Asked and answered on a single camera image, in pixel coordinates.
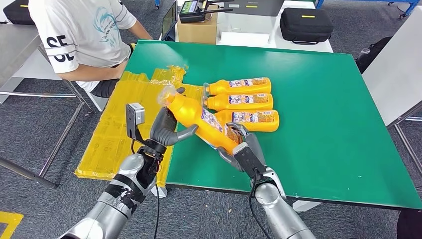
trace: person's hand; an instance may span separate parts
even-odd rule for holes
[[[123,61],[122,63],[120,63],[120,65],[118,65],[115,69],[115,79],[120,79],[120,77],[123,75],[123,72],[126,68],[128,61]]]

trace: yellow packaging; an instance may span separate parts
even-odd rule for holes
[[[250,94],[270,93],[271,82],[268,77],[241,79],[234,81],[219,80],[215,83],[205,83],[204,91],[206,96],[219,94]]]
[[[198,125],[196,135],[212,148],[223,147],[232,153],[241,143],[240,136],[225,124],[221,124],[214,114],[204,109],[201,104],[192,98],[176,92],[173,85],[166,86],[158,96],[161,105],[167,106],[178,122],[185,127]]]
[[[220,94],[203,99],[204,107],[221,110],[272,110],[273,97],[267,93],[226,95]]]
[[[278,112],[275,110],[223,110],[214,115],[223,125],[228,122],[239,123],[249,131],[274,132],[280,124]]]

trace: black tape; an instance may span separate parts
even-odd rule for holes
[[[145,195],[130,178],[122,174],[116,174],[114,179],[126,184],[129,188],[121,185],[109,184],[105,189],[105,192],[109,193],[114,198],[120,197],[120,202],[131,209],[131,214],[133,215],[137,208],[137,204],[133,201],[142,203],[145,200]]]

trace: green table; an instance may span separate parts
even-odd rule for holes
[[[422,209],[351,55],[139,41],[127,70],[151,77],[172,64],[188,65],[184,83],[194,85],[271,79],[281,123],[257,136],[288,197]],[[198,137],[175,145],[167,183],[250,191],[247,175]]]

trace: floor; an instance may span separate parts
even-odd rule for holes
[[[163,1],[159,10],[152,0],[123,2],[157,39],[161,29],[159,19],[171,2]],[[326,0],[323,8],[336,26],[330,40],[334,52],[351,53],[355,57],[362,48],[393,35],[404,22],[398,19],[400,11],[386,2]],[[126,42],[136,40],[127,32],[122,33],[122,38]],[[34,79],[25,79],[17,91],[68,92],[59,81]],[[0,155],[39,171],[77,104],[75,99],[10,97],[0,105]],[[100,117],[98,112],[85,116],[86,112],[83,109],[78,116],[47,173],[48,179],[60,183],[57,189],[47,190],[0,168],[0,211],[24,214],[13,239],[58,237],[91,209],[107,185],[106,181],[78,179],[73,174]],[[421,123],[404,122],[403,128],[422,158]],[[390,134],[422,196],[421,176],[396,132],[392,130]],[[120,238],[152,238],[156,209],[156,198],[149,195]],[[256,207],[256,211],[264,221],[262,210]],[[396,238],[397,211],[322,204],[300,216],[321,239]],[[244,195],[169,189],[168,197],[160,205],[158,238],[252,239],[264,235],[254,222]]]

